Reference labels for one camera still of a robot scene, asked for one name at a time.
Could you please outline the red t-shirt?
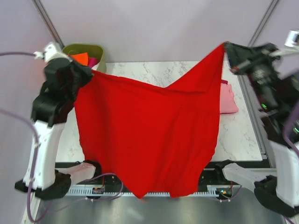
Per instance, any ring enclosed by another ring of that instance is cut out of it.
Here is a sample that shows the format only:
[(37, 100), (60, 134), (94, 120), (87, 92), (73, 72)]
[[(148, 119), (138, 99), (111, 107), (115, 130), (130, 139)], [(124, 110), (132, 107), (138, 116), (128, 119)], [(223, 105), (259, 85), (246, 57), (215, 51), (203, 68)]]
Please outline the red t-shirt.
[(197, 191), (217, 145), (224, 54), (219, 45), (167, 87), (95, 72), (75, 102), (85, 158), (138, 198)]

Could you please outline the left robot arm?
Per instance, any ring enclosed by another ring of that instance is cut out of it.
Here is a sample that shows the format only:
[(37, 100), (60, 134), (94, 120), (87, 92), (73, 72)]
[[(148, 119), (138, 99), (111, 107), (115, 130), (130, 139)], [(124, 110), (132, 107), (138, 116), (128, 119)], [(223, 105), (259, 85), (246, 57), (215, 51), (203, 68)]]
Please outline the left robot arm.
[(99, 183), (103, 173), (91, 161), (56, 170), (56, 156), (69, 112), (74, 108), (78, 91), (93, 77), (88, 66), (65, 58), (50, 60), (44, 68), (45, 82), (32, 104), (33, 143), (28, 170), (14, 188), (34, 193), (44, 201), (64, 197), (70, 187), (89, 180)]

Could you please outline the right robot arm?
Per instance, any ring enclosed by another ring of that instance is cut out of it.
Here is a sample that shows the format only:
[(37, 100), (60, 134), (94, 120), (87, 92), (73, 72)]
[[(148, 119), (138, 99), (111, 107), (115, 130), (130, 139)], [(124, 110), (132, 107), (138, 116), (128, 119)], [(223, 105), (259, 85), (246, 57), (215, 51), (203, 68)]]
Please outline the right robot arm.
[(224, 49), (230, 70), (246, 75), (259, 104), (267, 117), (262, 118), (273, 150), (276, 175), (251, 171), (226, 160), (216, 165), (214, 178), (218, 183), (231, 181), (252, 191), (259, 203), (275, 213), (291, 218), (299, 213), (299, 74), (279, 78), (275, 60), (296, 54), (293, 43), (284, 49), (267, 43), (245, 47), (227, 42)]

